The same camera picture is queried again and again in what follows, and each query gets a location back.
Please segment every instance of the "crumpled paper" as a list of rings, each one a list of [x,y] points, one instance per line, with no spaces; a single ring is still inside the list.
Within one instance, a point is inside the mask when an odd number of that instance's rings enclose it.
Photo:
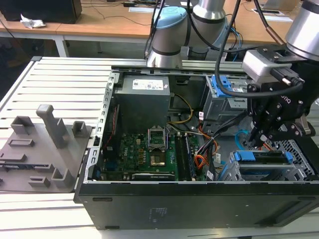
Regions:
[[[22,16],[21,14],[21,20],[20,22],[22,22],[22,24],[27,27],[27,28],[30,28],[30,29],[33,29],[34,27],[43,27],[43,26],[46,26],[42,20],[32,20],[32,19],[29,19],[29,18],[26,18],[24,16]]]

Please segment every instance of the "blue latch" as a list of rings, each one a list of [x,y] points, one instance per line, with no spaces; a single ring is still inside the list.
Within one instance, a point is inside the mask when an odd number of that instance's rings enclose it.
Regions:
[[[252,151],[237,151],[234,153],[236,161],[256,161]]]
[[[233,91],[233,89],[231,88],[231,83],[229,82],[226,76],[220,76],[220,80],[224,88],[226,88],[228,91]],[[220,88],[218,87],[216,83],[215,76],[212,76],[211,83],[216,91],[217,97],[231,97],[230,95],[227,95],[220,90]]]
[[[285,153],[285,156],[286,156],[288,162],[289,162],[290,164],[292,164],[293,161],[294,161],[293,155],[292,155],[291,153],[289,153],[289,152],[286,152],[286,153]]]

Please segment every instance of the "gray plastic holder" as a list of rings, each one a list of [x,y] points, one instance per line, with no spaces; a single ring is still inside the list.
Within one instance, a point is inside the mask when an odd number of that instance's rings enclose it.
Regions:
[[[64,125],[53,106],[40,105],[43,123],[17,116],[0,151],[0,191],[59,192],[74,189],[92,127],[83,121]]]

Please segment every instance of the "motherboard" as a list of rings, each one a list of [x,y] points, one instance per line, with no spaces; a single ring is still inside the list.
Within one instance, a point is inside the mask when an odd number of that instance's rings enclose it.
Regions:
[[[124,133],[118,157],[104,159],[101,176],[112,181],[195,180],[193,158],[198,148],[195,135]]]

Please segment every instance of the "desk leg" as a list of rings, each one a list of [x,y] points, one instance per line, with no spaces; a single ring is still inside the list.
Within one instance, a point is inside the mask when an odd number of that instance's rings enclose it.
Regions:
[[[56,48],[58,49],[59,56],[60,57],[69,57],[68,48],[66,46],[65,40],[63,39],[63,36],[56,36],[55,44]]]
[[[101,42],[100,41],[96,42],[96,48],[98,50],[98,53],[102,53],[102,46],[101,46]]]

